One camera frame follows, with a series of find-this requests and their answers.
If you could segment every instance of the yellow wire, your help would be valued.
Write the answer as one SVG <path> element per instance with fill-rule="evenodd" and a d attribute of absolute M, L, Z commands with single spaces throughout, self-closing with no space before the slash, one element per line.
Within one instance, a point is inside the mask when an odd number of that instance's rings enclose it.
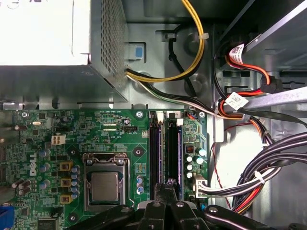
<path fill-rule="evenodd" d="M 244 209 L 241 209 L 240 211 L 238 211 L 238 213 L 241 214 L 242 212 L 244 212 L 244 210 L 248 209 L 251 205 L 252 205 L 252 203 L 250 205 L 246 206 Z"/>
<path fill-rule="evenodd" d="M 197 15 L 196 11 L 194 10 L 193 6 L 190 4 L 190 2 L 188 0 L 181 0 L 181 1 L 184 4 L 184 6 L 186 7 L 186 9 L 189 11 L 191 17 L 193 18 L 193 20 L 196 24 L 199 36 L 203 35 L 204 32 L 203 32 L 201 21 L 200 21 L 198 15 Z M 134 78 L 134 79 L 137 79 L 139 81 L 144 81 L 144 82 L 171 81 L 171 80 L 180 78 L 180 77 L 192 72 L 196 68 L 198 63 L 201 61 L 201 57 L 203 55 L 204 48 L 205 48 L 205 42 L 203 41 L 203 39 L 200 39 L 199 49 L 198 49 L 197 55 L 196 55 L 193 63 L 191 64 L 191 66 L 186 71 L 184 71 L 183 73 L 181 73 L 177 76 L 168 77 L 168 78 L 159 78 L 159 79 L 149 79 L 149 78 L 141 77 L 141 76 L 135 75 L 133 73 L 129 73 L 129 72 L 126 72 L 126 74 L 129 75 L 130 77 Z"/>

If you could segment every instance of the dell logo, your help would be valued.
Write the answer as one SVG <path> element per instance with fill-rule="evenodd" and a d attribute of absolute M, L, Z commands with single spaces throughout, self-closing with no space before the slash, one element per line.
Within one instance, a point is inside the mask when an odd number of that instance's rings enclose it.
<path fill-rule="evenodd" d="M 30 176 L 36 176 L 36 153 L 30 155 Z"/>

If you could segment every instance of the power supply unit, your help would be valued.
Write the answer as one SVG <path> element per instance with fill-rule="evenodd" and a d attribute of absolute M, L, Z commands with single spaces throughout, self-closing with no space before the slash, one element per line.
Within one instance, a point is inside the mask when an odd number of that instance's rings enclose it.
<path fill-rule="evenodd" d="M 0 101 L 127 101 L 121 0 L 0 0 L 0 21 Z"/>

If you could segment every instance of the white connector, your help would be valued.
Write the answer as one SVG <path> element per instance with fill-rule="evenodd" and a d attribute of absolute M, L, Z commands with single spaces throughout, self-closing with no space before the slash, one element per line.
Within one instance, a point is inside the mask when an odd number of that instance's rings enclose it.
<path fill-rule="evenodd" d="M 157 112 L 155 112 L 155 114 L 157 115 L 158 123 L 163 124 L 164 112 L 163 111 L 157 111 Z"/>
<path fill-rule="evenodd" d="M 195 194 L 195 198 L 205 198 L 207 197 L 205 193 L 199 192 L 202 184 L 207 184 L 208 181 L 203 178 L 202 175 L 196 174 L 193 176 L 193 191 Z"/>
<path fill-rule="evenodd" d="M 66 143 L 66 135 L 55 135 L 51 137 L 52 145 L 63 145 Z"/>

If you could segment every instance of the cpu socket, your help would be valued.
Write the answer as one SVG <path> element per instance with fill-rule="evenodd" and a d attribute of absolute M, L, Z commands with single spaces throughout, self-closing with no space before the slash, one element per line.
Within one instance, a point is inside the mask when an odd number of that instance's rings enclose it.
<path fill-rule="evenodd" d="M 86 153 L 84 162 L 84 210 L 102 212 L 126 204 L 128 161 L 125 154 Z"/>

